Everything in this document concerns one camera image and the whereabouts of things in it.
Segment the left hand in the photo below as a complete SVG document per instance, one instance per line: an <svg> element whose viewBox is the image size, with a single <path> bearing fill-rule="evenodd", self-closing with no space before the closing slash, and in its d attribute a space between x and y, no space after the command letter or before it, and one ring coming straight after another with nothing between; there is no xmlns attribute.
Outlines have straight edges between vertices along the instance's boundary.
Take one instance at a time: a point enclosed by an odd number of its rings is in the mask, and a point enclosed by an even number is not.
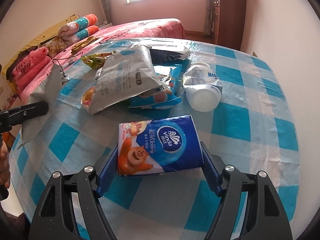
<svg viewBox="0 0 320 240"><path fill-rule="evenodd" d="M6 189L10 187L9 151L4 140L1 144L0 185L3 185Z"/></svg>

